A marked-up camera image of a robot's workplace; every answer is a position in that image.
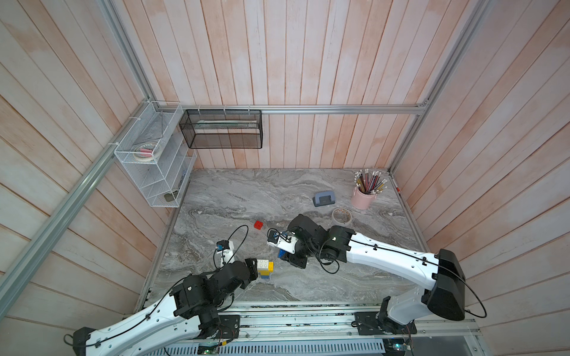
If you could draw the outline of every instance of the white wire shelf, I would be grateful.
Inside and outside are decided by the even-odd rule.
[[[160,109],[168,104],[176,109]],[[183,113],[180,103],[150,101],[115,149],[119,161],[157,164]]]
[[[178,193],[188,182],[196,160],[196,154],[187,156],[184,135],[174,132],[182,114],[179,103],[149,102],[115,149],[123,168],[151,206],[180,205]]]
[[[176,179],[174,180],[172,190],[169,193],[159,194],[153,198],[147,199],[148,203],[154,207],[179,207],[182,203],[182,193],[184,192],[184,187],[188,184],[190,173],[192,172],[192,168],[194,167],[194,163],[197,157],[198,155],[196,152],[194,152],[192,157],[184,157],[180,170],[178,171]],[[167,201],[167,194],[171,194],[174,200],[171,200],[170,202]]]

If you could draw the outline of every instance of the pencil holder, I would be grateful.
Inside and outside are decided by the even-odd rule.
[[[355,187],[351,199],[352,206],[360,210],[366,210],[370,207],[372,201],[376,199],[376,195],[377,194],[371,194],[371,195],[364,194],[360,190],[358,190],[357,187]]]

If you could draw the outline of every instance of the wooden wall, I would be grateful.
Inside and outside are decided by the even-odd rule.
[[[95,1],[0,2],[0,272],[143,94]],[[117,165],[8,316],[2,355],[74,355],[62,337],[133,312],[165,227]]]
[[[570,353],[569,19],[567,0],[496,2],[396,170],[496,355]]]
[[[154,94],[183,104],[414,104],[476,1],[115,0]],[[198,167],[388,167],[413,116],[271,115]]]

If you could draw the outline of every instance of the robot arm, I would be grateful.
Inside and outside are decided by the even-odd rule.
[[[432,313],[448,320],[465,319],[465,285],[461,282],[465,276],[451,251],[441,249],[437,255],[411,251],[342,226],[327,231],[304,215],[293,219],[287,231],[269,236],[267,243],[279,247],[283,251],[280,258],[299,268],[315,256],[369,265],[416,283],[418,287],[382,301],[377,320],[388,333],[415,329],[413,320]]]
[[[125,320],[100,330],[74,332],[74,352],[77,356],[138,356],[181,339],[211,337],[221,324],[216,306],[238,287],[245,289],[257,274],[257,260],[246,259],[185,277],[168,296]]]

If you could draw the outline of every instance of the marble table surface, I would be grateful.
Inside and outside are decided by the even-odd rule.
[[[283,231],[294,217],[303,214],[328,229],[333,225],[332,211],[344,207],[352,213],[350,228],[381,242],[420,251],[390,182],[368,210],[351,205],[353,172],[348,169],[193,171],[159,272],[150,288],[149,301],[160,298],[188,273],[212,270],[215,243],[227,239],[242,224],[249,226],[249,234],[236,258],[269,259],[274,262],[275,271],[268,280],[258,278],[245,290],[238,289],[236,301],[377,303],[387,295],[412,289],[410,281],[366,265],[340,263],[339,272],[330,275],[315,258],[310,258],[306,269],[300,269],[278,259],[278,249],[267,245],[268,228]],[[327,190],[335,192],[336,204],[315,207],[312,197]],[[253,228],[256,220],[263,223],[261,231]],[[244,230],[232,237],[236,246],[243,239]]]

